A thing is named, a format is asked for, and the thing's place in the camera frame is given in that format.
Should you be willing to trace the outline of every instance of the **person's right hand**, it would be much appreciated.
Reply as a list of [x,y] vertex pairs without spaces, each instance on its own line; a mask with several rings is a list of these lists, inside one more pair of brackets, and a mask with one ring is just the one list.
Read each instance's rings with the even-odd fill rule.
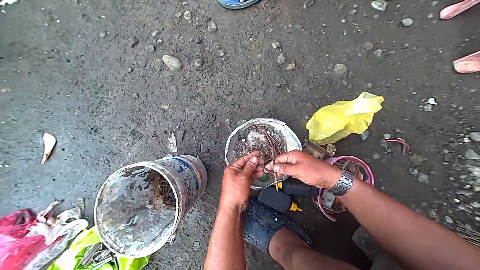
[[270,162],[266,168],[279,174],[298,178],[302,182],[318,188],[334,186],[342,175],[341,169],[300,150],[293,150],[277,156],[275,165]]

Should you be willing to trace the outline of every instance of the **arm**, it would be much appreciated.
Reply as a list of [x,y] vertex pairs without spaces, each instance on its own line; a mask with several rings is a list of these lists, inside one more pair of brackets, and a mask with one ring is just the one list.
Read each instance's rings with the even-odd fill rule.
[[[339,168],[301,151],[284,153],[276,163],[274,171],[320,188],[334,186],[341,175]],[[480,265],[480,249],[362,180],[355,179],[338,198],[375,242],[407,269],[467,270]]]
[[222,195],[213,226],[204,269],[246,269],[241,213],[247,208],[250,183],[262,177],[260,152],[239,158],[223,173]]

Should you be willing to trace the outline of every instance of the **person's left hand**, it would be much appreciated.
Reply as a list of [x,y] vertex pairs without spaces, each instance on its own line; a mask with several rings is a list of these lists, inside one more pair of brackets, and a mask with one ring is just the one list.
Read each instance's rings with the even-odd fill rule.
[[258,164],[264,164],[259,151],[232,162],[223,171],[220,207],[234,208],[241,214],[247,208],[250,184],[264,175]]

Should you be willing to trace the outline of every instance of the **forearm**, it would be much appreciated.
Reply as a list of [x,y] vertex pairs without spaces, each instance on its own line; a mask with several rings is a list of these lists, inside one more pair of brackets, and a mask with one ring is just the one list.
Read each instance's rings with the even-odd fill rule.
[[245,269],[243,227],[238,209],[218,207],[204,269]]
[[374,241],[407,269],[475,269],[480,249],[356,179],[341,202]]

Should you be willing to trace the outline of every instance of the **green plastic bag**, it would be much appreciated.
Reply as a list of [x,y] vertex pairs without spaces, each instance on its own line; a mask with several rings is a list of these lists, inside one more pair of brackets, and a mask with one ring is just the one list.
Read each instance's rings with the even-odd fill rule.
[[[65,250],[62,255],[52,263],[52,265],[50,265],[48,270],[91,269],[93,265],[84,268],[80,265],[80,260],[83,258],[86,248],[98,242],[100,242],[100,236],[98,235],[96,226],[84,230],[73,240],[70,247]],[[116,257],[119,269],[116,269],[116,267],[107,263],[100,267],[100,270],[140,270],[147,265],[150,255],[136,259],[124,258],[118,255]]]
[[307,122],[309,139],[316,144],[334,143],[351,133],[362,134],[382,109],[382,96],[361,93],[354,100],[337,101],[320,108]]

